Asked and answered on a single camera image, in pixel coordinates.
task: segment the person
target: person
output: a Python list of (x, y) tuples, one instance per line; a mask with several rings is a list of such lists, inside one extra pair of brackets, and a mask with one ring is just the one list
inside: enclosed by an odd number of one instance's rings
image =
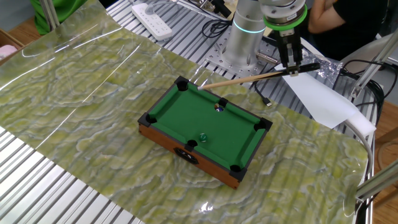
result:
[(324, 56), (341, 60), (375, 39), (387, 4), (388, 0), (314, 0), (302, 36)]
[[(87, 0), (52, 0), (58, 20), (62, 23), (72, 13), (74, 13), (80, 6), (86, 3)], [(99, 0), (104, 7), (112, 5), (116, 0)], [(40, 35), (45, 35), (50, 32), (50, 27), (44, 16), (44, 11), (39, 0), (30, 0), (35, 10), (35, 25)]]

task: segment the green billiard ball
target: green billiard ball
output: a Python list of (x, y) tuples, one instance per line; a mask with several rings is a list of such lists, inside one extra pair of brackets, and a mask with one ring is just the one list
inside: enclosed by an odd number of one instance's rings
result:
[(199, 140), (200, 140), (201, 142), (207, 141), (207, 135), (206, 135), (205, 133), (201, 133), (201, 134), (200, 134), (200, 137), (199, 137)]

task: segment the power strip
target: power strip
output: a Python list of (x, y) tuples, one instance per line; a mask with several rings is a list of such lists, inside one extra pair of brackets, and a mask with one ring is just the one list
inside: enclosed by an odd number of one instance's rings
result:
[(147, 7), (148, 5), (146, 3), (137, 4), (132, 6), (132, 13), (158, 41), (173, 36), (170, 27), (156, 13), (152, 15), (145, 13)]

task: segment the blue led ring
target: blue led ring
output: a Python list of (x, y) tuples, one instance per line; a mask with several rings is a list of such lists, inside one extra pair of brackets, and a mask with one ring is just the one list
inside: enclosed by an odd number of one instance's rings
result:
[(243, 31), (243, 32), (248, 32), (248, 33), (250, 33), (250, 34), (258, 34), (258, 33), (260, 33), (260, 32), (263, 32), (263, 31), (266, 29), (266, 28), (264, 28), (264, 29), (259, 30), (259, 31), (250, 31), (250, 30), (245, 30), (245, 29), (241, 28), (240, 26), (238, 26), (238, 25), (236, 24), (235, 20), (234, 20), (234, 24), (235, 24), (235, 26), (236, 26), (237, 28), (239, 28), (241, 31)]

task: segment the pool cue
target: pool cue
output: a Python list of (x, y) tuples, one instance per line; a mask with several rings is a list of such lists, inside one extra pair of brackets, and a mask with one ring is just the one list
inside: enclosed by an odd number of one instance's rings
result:
[[(315, 71), (320, 68), (321, 68), (321, 65), (319, 63), (310, 63), (308, 65), (300, 66), (299, 70), (301, 73), (301, 72)], [(246, 83), (246, 82), (255, 82), (255, 81), (263, 80), (266, 78), (280, 77), (282, 75), (288, 75), (286, 69), (278, 71), (278, 72), (266, 73), (266, 74), (262, 74), (262, 75), (255, 75), (252, 77), (240, 78), (237, 80), (229, 80), (229, 81), (225, 81), (225, 82), (219, 82), (219, 83), (199, 86), (198, 90), (209, 90), (211, 88), (216, 88), (216, 87), (221, 87), (221, 86), (228, 86), (228, 85), (234, 85), (234, 84), (240, 84), (240, 83)]]
[(263, 80), (266, 78), (273, 78), (276, 76), (279, 76), (283, 71), (280, 72), (271, 72), (271, 73), (266, 73), (262, 75), (254, 75), (252, 77), (246, 77), (246, 78), (239, 78), (235, 80), (228, 80), (225, 82), (219, 82), (219, 83), (213, 83), (209, 85), (204, 85), (204, 86), (198, 86), (198, 90), (209, 90), (211, 88), (216, 88), (216, 87), (221, 87), (221, 86), (229, 86), (229, 85), (235, 85), (235, 84), (240, 84), (240, 83), (247, 83), (247, 82), (255, 82), (259, 80)]

